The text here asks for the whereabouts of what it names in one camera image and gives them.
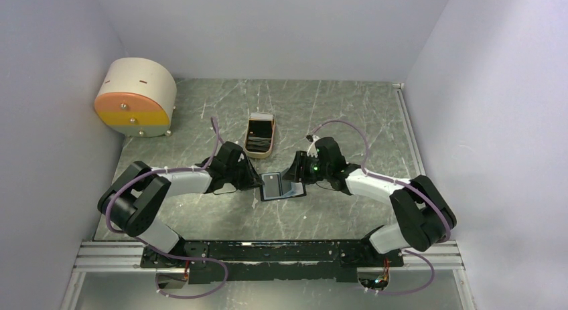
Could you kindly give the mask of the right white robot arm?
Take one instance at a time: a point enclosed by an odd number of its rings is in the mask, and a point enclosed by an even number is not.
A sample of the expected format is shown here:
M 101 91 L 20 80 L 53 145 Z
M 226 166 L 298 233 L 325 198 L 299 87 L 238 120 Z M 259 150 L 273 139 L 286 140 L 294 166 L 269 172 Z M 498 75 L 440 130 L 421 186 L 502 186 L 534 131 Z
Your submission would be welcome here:
M 445 242 L 457 219 L 433 182 L 425 175 L 399 179 L 364 171 L 349 163 L 331 137 L 314 138 L 307 151 L 297 151 L 283 179 L 305 185 L 327 181 L 333 190 L 391 205 L 392 224 L 369 232 L 361 249 L 363 261 L 379 265 L 388 252 L 413 248 L 424 252 Z

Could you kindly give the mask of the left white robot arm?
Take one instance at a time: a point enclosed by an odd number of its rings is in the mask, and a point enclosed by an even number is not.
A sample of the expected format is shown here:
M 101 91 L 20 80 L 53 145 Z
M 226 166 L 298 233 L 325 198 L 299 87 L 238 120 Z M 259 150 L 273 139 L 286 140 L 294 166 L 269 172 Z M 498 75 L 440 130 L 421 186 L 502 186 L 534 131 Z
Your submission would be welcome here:
M 97 209 L 109 228 L 154 247 L 162 262 L 175 267 L 185 257 L 200 257 L 201 253 L 190 252 L 184 238 L 158 220 L 163 201 L 189 193 L 213 194 L 226 184 L 238 191 L 263 184 L 244 149 L 229 141 L 190 167 L 160 169 L 142 161 L 130 164 L 100 197 Z

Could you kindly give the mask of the beige wooden card tray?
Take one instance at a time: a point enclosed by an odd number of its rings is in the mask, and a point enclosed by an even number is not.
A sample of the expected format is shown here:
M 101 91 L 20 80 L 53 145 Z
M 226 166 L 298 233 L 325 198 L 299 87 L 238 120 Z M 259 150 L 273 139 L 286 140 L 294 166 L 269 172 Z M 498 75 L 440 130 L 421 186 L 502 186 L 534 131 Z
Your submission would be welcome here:
M 253 159 L 265 159 L 273 150 L 275 116 L 267 112 L 251 113 L 244 140 L 244 151 Z

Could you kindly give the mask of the black credit card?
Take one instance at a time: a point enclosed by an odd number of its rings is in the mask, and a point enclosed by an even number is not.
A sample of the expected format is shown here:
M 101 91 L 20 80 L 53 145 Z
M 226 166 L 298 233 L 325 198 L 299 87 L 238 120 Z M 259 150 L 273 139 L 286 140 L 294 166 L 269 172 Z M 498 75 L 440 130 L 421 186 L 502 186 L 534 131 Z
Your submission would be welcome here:
M 276 200 L 281 197 L 280 173 L 262 174 L 264 200 Z

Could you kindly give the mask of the black leather card holder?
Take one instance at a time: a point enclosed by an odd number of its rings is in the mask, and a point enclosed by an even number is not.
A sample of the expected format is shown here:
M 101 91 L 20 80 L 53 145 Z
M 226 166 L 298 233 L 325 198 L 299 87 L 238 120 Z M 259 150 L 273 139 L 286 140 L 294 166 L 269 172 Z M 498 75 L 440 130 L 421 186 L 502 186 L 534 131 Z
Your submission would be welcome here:
M 289 198 L 297 198 L 297 197 L 304 197 L 307 195 L 305 185 L 303 183 L 293 183 L 290 181 L 282 180 L 281 178 L 281 197 L 276 200 L 285 200 Z M 261 186 L 260 197 L 262 202 L 269 202 L 275 200 L 264 200 L 263 198 L 263 185 Z

